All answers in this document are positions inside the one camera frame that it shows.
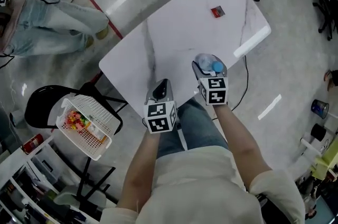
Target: bottle cap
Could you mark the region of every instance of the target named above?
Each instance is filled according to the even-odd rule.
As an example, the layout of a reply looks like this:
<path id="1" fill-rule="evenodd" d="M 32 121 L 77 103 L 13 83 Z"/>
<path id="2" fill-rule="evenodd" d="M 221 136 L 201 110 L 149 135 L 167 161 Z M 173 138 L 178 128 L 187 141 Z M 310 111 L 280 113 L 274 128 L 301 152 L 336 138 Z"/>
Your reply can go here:
<path id="1" fill-rule="evenodd" d="M 212 70 L 214 70 L 217 73 L 220 73 L 223 71 L 223 63 L 219 62 L 219 61 L 214 61 L 212 63 Z"/>

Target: red can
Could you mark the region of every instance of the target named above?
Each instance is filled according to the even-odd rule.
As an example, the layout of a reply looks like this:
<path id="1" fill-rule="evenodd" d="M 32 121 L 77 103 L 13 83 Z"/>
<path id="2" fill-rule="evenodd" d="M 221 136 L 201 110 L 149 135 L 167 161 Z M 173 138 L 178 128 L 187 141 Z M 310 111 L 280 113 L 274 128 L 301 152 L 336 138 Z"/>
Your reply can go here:
<path id="1" fill-rule="evenodd" d="M 33 151 L 36 147 L 38 147 L 41 143 L 43 143 L 43 137 L 41 134 L 37 134 L 35 137 L 31 138 L 27 141 L 23 146 L 22 149 L 26 154 L 29 154 Z"/>

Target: sleeve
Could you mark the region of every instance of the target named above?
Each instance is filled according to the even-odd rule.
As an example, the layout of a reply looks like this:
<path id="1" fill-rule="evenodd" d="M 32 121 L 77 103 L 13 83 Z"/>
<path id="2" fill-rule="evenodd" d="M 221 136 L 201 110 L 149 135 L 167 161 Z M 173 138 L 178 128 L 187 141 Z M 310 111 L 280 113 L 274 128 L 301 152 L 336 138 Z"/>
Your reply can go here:
<path id="1" fill-rule="evenodd" d="M 249 192 L 264 194 L 294 224 L 305 223 L 305 206 L 302 196 L 286 171 L 266 171 L 254 178 Z"/>
<path id="2" fill-rule="evenodd" d="M 125 208 L 106 208 L 102 212 L 101 224 L 135 224 L 138 213 Z"/>

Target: white shirt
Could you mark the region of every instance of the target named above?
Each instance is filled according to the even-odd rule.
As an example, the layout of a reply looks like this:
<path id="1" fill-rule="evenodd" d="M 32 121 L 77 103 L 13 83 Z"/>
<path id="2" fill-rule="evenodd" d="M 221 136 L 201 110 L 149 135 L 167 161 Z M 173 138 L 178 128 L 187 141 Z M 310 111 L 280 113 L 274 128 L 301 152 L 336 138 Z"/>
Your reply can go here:
<path id="1" fill-rule="evenodd" d="M 100 223 L 205 224 L 264 223 L 255 197 L 264 193 L 294 224 L 304 224 L 305 208 L 292 178 L 267 171 L 245 191 L 233 156 L 219 146 L 170 154 L 156 161 L 153 192 L 141 212 L 107 208 Z"/>

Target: light blue jeans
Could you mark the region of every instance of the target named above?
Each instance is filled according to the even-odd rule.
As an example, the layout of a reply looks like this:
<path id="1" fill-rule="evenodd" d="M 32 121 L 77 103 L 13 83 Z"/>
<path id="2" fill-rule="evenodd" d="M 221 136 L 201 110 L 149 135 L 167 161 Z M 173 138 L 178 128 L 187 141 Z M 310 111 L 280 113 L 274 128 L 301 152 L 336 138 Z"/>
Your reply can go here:
<path id="1" fill-rule="evenodd" d="M 85 49 L 89 35 L 108 25 L 99 10 L 60 1 L 26 0 L 5 54 L 61 54 Z"/>
<path id="2" fill-rule="evenodd" d="M 194 98 L 179 107 L 178 116 L 188 150 L 207 146 L 229 149 L 206 110 Z M 157 158 L 182 151 L 184 148 L 177 130 L 161 134 Z"/>

